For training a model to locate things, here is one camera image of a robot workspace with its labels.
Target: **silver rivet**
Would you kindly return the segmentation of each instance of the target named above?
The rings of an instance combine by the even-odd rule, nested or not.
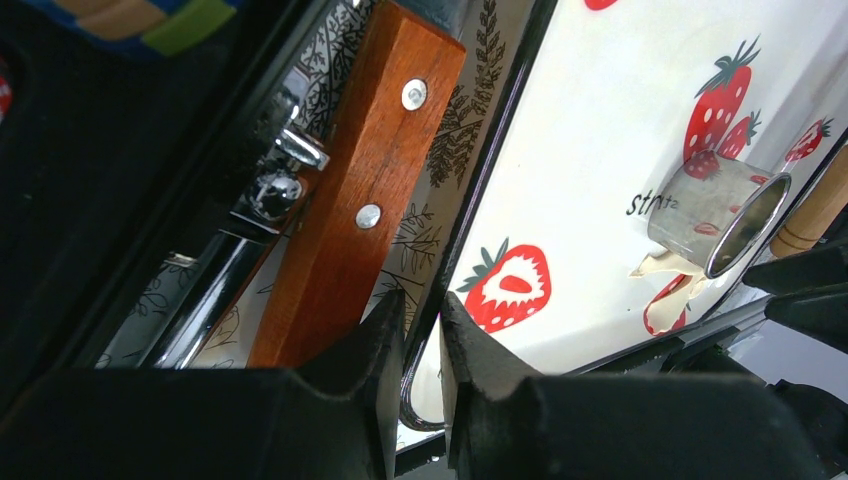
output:
[[[419,78],[413,78],[403,86],[401,102],[409,111],[418,110],[427,100],[427,84]]]
[[[360,208],[359,212],[356,213],[356,226],[363,230],[373,228],[380,221],[380,215],[382,214],[383,212],[380,211],[380,207],[369,203]]]

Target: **green stripe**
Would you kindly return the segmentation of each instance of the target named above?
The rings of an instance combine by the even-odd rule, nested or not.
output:
[[[170,57],[200,43],[235,13],[223,0],[191,0],[165,23],[142,35],[141,41]]]

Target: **metal cup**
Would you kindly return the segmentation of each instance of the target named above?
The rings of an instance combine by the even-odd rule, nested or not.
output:
[[[655,198],[648,237],[707,278],[730,270],[754,245],[789,193],[772,174],[712,151],[696,154]]]

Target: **knife handle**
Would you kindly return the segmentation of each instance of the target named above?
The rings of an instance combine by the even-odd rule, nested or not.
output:
[[[374,8],[331,127],[332,160],[289,241],[248,367],[300,366],[359,323],[464,61],[462,44],[411,11]],[[361,228],[368,205],[379,220]]]

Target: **wooden rolling pin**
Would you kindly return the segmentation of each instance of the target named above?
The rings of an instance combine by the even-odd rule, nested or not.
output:
[[[464,61],[447,31],[395,2],[375,7],[327,141],[332,161],[289,241],[248,367],[300,366],[359,323]]]
[[[848,148],[843,148],[819,183],[771,242],[777,258],[813,248],[848,204]]]

